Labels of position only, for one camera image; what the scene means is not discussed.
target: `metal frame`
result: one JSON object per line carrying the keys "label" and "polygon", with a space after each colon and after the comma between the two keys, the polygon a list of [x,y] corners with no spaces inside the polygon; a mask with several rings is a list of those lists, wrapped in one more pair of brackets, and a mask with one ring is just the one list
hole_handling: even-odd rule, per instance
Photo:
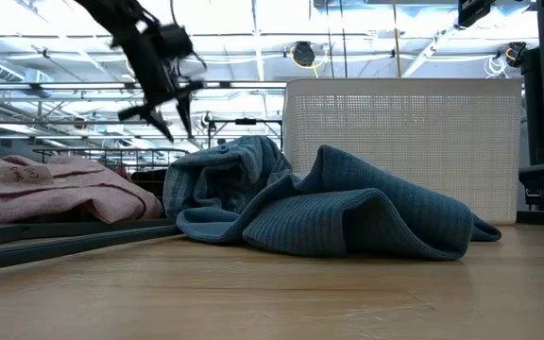
{"label": "metal frame", "polygon": [[[221,127],[218,127],[214,134],[212,134],[213,125],[215,123],[222,124]],[[284,148],[284,139],[282,137],[282,120],[281,119],[251,119],[251,118],[241,118],[241,119],[212,119],[209,121],[207,126],[207,148],[212,147],[212,138],[217,135],[222,129],[224,129],[228,124],[236,124],[238,126],[254,126],[258,123],[264,124],[270,128],[270,131],[280,139],[280,150]],[[269,126],[269,123],[277,123],[280,125],[280,134]]]}
{"label": "metal frame", "polygon": [[[205,89],[284,89],[286,81],[206,81]],[[47,90],[141,90],[137,82],[92,82],[92,83],[0,83],[0,91],[47,91]]]}

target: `wooden surface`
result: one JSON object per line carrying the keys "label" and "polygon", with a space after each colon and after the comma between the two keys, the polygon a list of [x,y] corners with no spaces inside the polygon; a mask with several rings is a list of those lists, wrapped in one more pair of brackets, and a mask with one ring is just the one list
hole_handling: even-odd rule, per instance
{"label": "wooden surface", "polygon": [[461,262],[169,238],[0,269],[0,339],[544,339],[544,227]]}

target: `white mesh panel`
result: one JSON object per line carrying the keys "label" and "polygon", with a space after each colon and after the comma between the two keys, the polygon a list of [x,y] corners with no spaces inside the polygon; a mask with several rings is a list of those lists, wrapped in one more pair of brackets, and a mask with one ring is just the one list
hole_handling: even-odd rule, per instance
{"label": "white mesh panel", "polygon": [[321,145],[466,203],[486,221],[517,209],[521,83],[324,79],[287,85],[285,150],[308,172]]}

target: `pink cloth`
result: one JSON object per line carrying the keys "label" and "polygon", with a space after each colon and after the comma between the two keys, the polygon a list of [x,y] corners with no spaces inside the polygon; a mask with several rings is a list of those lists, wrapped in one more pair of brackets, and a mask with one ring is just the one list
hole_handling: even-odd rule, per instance
{"label": "pink cloth", "polygon": [[54,156],[42,164],[20,156],[0,160],[3,166],[44,165],[53,179],[41,183],[0,182],[0,223],[85,209],[99,220],[153,219],[162,204],[148,191],[106,167],[80,157]]}

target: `blue towel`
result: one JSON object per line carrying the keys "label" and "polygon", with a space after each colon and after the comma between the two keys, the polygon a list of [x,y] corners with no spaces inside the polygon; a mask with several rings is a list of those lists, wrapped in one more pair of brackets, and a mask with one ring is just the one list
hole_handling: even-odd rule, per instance
{"label": "blue towel", "polygon": [[248,242],[299,256],[457,260],[469,241],[501,238],[465,204],[331,146],[320,146],[311,173],[300,179],[265,137],[244,137],[172,163],[163,205],[195,240]]}

